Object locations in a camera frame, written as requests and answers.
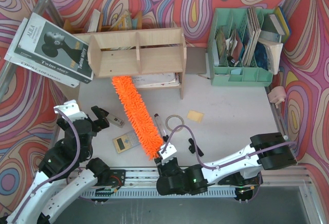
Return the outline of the white marker black cap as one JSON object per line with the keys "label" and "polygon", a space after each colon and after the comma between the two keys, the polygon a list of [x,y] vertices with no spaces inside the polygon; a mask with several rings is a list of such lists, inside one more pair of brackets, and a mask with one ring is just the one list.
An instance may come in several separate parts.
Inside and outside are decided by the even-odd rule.
{"label": "white marker black cap", "polygon": [[159,114],[154,115],[154,120],[155,120],[155,123],[158,128],[160,136],[163,138],[164,142],[167,142],[169,135],[167,134],[167,131],[165,129],[165,126],[164,126]]}

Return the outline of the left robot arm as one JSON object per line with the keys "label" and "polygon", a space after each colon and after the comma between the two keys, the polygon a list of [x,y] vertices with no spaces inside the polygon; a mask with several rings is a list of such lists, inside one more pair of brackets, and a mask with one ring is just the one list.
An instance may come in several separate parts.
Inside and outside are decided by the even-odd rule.
{"label": "left robot arm", "polygon": [[108,112],[97,106],[93,121],[75,100],[55,106],[64,138],[48,150],[20,204],[1,223],[53,223],[78,196],[95,185],[107,185],[110,168],[92,158],[92,138],[109,127]]}

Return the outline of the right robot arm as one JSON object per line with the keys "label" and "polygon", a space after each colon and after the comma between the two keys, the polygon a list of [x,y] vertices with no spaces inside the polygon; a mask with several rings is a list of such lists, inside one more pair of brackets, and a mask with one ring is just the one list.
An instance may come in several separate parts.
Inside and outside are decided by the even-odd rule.
{"label": "right robot arm", "polygon": [[217,161],[182,169],[176,158],[176,148],[167,143],[160,148],[155,159],[159,178],[156,190],[161,196],[197,195],[207,192],[214,184],[245,186],[260,176],[262,170],[280,170],[297,163],[281,133],[252,136],[251,143],[236,153]]}

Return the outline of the black and white stapler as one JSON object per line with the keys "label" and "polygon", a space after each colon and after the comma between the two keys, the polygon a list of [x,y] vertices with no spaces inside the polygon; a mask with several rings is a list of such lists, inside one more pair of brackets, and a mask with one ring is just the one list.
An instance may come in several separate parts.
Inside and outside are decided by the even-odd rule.
{"label": "black and white stapler", "polygon": [[113,114],[108,114],[106,116],[106,118],[109,123],[111,123],[119,128],[123,128],[123,126],[125,124],[125,122],[122,119],[118,118],[117,116],[115,116]]}

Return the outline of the orange microfiber duster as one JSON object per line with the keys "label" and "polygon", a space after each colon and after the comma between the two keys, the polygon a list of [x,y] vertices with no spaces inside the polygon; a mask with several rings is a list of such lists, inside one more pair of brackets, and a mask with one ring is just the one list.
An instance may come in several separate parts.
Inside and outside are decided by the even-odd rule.
{"label": "orange microfiber duster", "polygon": [[129,76],[113,77],[112,84],[145,154],[150,159],[158,158],[163,138],[160,137],[132,78]]}

